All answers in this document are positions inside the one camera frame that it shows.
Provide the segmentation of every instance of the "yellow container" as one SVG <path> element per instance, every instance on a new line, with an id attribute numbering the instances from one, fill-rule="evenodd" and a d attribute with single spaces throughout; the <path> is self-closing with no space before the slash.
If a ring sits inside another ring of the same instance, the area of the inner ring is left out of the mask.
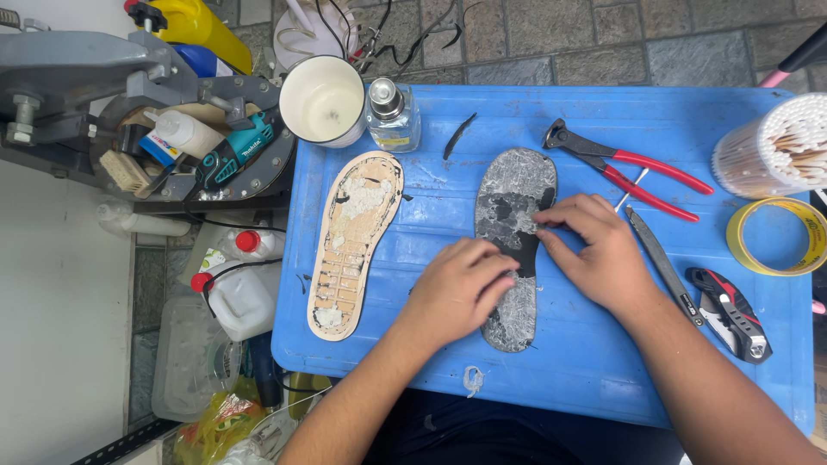
<path id="1" fill-rule="evenodd" d="M 167 28 L 153 32 L 159 39 L 205 46 L 244 74 L 252 72 L 250 49 L 201 0 L 153 0 L 149 4 L 166 18 Z"/>

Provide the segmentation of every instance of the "cotton swab container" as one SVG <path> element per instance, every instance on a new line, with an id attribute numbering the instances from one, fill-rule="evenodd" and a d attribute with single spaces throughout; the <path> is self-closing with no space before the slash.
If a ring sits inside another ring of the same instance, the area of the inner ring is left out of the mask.
<path id="1" fill-rule="evenodd" d="M 718 183 L 745 199 L 827 188 L 827 93 L 791 98 L 721 138 Z"/>

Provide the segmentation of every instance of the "tan insole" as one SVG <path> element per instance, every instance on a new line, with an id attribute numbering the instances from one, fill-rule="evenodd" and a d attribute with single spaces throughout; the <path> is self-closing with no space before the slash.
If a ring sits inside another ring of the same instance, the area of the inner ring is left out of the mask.
<path id="1" fill-rule="evenodd" d="M 333 181 L 308 298 L 308 324 L 320 338 L 341 341 L 356 329 L 370 258 L 396 215 L 403 185 L 402 166 L 384 151 L 359 155 Z"/>

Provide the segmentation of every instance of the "yellow masking tape roll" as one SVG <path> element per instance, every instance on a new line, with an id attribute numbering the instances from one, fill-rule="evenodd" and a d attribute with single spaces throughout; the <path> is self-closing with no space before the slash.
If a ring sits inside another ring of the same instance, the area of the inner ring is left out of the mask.
<path id="1" fill-rule="evenodd" d="M 793 212 L 807 226 L 807 232 L 810 235 L 810 245 L 807 247 L 807 253 L 795 265 L 786 270 L 773 270 L 769 266 L 763 265 L 755 259 L 753 254 L 749 253 L 743 243 L 743 226 L 747 222 L 747 218 L 764 205 L 774 205 Z M 805 275 L 821 266 L 827 259 L 827 255 L 825 255 L 825 251 L 827 251 L 827 220 L 810 204 L 800 200 L 788 197 L 759 200 L 744 205 L 732 215 L 726 227 L 726 242 L 735 259 L 741 265 L 756 273 L 770 276 Z"/>

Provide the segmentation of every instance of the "hand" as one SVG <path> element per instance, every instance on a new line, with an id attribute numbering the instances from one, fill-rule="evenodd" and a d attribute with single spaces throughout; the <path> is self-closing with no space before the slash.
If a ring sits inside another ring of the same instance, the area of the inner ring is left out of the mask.
<path id="1" fill-rule="evenodd" d="M 416 281 L 394 325 L 429 350 L 479 328 L 514 279 L 519 263 L 482 239 L 443 248 Z"/>
<path id="2" fill-rule="evenodd" d="M 548 255 L 577 289 L 615 316 L 639 308 L 647 296 L 661 294 L 632 231 L 603 197 L 577 194 L 532 218 L 551 227 L 565 224 L 583 237 L 587 247 L 575 254 L 555 233 L 537 231 Z"/>

